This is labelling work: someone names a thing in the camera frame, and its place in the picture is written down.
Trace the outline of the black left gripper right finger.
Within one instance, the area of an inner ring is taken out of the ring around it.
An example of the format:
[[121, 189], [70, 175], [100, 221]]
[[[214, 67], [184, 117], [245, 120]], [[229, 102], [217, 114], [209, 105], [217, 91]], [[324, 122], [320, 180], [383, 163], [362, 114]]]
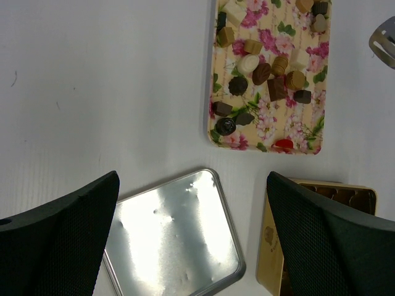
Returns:
[[394, 295], [394, 222], [277, 172], [267, 195], [294, 295]]

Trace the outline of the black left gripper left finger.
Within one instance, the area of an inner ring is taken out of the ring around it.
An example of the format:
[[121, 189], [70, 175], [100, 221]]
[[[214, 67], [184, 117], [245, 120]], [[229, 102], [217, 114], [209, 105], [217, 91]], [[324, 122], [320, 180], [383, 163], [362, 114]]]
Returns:
[[1, 220], [1, 295], [92, 295], [119, 196], [115, 171]]

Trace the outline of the dark small square chocolate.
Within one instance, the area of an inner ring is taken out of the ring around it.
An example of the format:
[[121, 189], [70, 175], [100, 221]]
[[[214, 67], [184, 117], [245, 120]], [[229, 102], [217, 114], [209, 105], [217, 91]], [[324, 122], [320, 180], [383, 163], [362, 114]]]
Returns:
[[312, 93], [309, 90], [301, 89], [294, 93], [293, 99], [300, 104], [309, 104], [312, 100]]

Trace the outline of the dark leaf chocolate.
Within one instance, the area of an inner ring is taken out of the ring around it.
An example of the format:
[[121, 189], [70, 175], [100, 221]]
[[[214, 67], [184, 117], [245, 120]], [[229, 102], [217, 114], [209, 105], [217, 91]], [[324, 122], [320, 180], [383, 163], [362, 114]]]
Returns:
[[255, 116], [248, 112], [239, 113], [235, 119], [235, 124], [240, 126], [246, 126], [251, 124], [255, 120]]

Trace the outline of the milk square chocolate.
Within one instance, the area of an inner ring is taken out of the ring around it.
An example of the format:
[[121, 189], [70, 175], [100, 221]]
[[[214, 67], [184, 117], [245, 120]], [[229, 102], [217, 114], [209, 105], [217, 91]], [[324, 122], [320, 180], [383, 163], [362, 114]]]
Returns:
[[288, 92], [285, 88], [285, 81], [283, 76], [269, 79], [267, 81], [269, 97], [271, 102], [285, 99]]

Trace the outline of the caramel round ribbed chocolate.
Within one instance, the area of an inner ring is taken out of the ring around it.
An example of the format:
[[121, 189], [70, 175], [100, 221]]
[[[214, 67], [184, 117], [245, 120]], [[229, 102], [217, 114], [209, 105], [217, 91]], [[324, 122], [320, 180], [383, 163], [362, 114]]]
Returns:
[[289, 72], [285, 79], [286, 87], [294, 91], [302, 90], [305, 85], [305, 82], [306, 82], [306, 77], [299, 70], [294, 70]]

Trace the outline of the brown oval ribbed chocolate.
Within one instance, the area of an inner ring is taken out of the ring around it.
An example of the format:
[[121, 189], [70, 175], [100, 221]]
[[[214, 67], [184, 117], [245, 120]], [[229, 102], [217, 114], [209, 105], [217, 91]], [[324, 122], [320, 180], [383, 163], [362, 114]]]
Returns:
[[252, 73], [252, 82], [254, 85], [259, 86], [268, 80], [271, 74], [271, 65], [268, 63], [262, 63]]

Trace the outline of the caramel barrel chocolate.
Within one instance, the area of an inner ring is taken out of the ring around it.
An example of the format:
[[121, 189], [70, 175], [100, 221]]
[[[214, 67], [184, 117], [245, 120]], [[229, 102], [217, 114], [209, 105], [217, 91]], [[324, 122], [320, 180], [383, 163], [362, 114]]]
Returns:
[[271, 73], [274, 76], [283, 76], [288, 66], [288, 58], [285, 55], [279, 55], [272, 63]]

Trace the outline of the white square chocolate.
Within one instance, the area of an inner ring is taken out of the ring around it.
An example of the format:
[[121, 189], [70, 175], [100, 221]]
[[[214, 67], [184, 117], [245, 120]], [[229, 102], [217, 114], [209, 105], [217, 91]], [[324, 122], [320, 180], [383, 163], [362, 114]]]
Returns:
[[310, 55], [303, 49], [294, 49], [292, 51], [289, 66], [298, 70], [303, 70], [308, 66]]

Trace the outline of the white oval chocolate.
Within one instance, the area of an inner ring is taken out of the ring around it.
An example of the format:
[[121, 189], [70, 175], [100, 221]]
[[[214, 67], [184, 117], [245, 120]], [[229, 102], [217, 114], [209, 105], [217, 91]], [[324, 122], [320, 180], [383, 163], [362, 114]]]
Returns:
[[259, 62], [258, 55], [248, 54], [238, 61], [237, 70], [243, 75], [248, 75], [257, 68]]

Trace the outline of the metal tongs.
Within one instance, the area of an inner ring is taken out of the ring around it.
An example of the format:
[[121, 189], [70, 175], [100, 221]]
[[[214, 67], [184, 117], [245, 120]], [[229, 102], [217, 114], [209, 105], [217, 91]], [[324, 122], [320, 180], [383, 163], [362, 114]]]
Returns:
[[368, 44], [385, 65], [394, 69], [394, 16], [377, 27], [369, 38]]

